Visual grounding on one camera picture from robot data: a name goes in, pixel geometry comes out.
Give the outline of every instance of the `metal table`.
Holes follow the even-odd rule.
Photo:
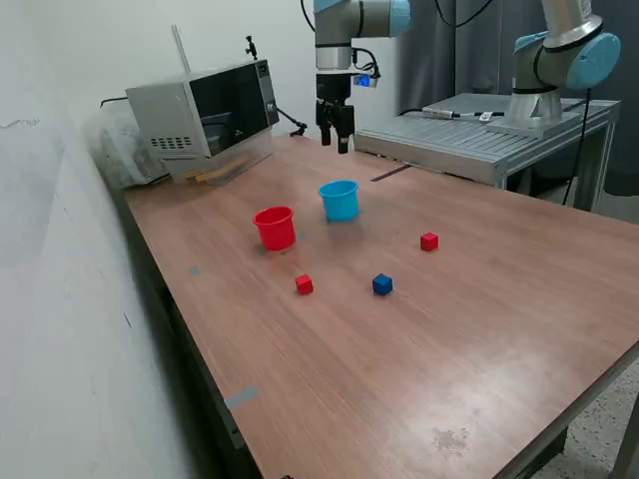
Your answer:
[[[458,113],[503,112],[509,96],[462,94],[431,105]],[[583,114],[580,100],[562,99],[564,110]],[[574,207],[595,212],[603,191],[620,102],[593,100],[578,172]],[[395,117],[358,131],[355,149],[414,166],[505,189],[509,176],[578,142],[581,121],[572,116],[551,138],[536,139],[487,130],[476,120],[438,120],[421,113]]]

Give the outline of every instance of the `wooden table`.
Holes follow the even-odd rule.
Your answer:
[[[418,169],[371,182],[397,164],[276,142],[225,187],[127,194],[266,478],[515,477],[637,357],[639,228]],[[317,191],[340,178],[361,213],[329,225]],[[272,205],[296,212],[284,252],[252,223]]]

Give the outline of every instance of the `blue cup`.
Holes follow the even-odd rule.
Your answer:
[[[347,222],[359,213],[357,189],[359,185],[351,180],[338,180],[325,184],[319,189],[326,218],[330,222]]]

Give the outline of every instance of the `gray curtain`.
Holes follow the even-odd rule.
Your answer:
[[[439,0],[445,18],[460,23],[485,0]],[[607,31],[617,34],[623,50],[619,66],[593,91],[594,99],[622,100],[621,121],[606,181],[608,193],[639,195],[639,162],[635,161],[633,113],[639,108],[639,2],[593,0]],[[546,29],[540,0],[494,0],[470,24],[453,31],[437,15],[434,0],[411,0],[412,26],[399,39],[399,106],[417,108],[455,94],[499,93],[512,86],[515,40]],[[565,92],[580,97],[583,92]],[[566,175],[571,162],[564,162]]]

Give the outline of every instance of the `red cube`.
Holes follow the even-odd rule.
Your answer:
[[[424,251],[435,251],[439,247],[439,237],[434,233],[426,233],[421,237],[421,248]]]
[[[310,294],[313,292],[313,282],[308,274],[296,277],[296,285],[299,294]]]

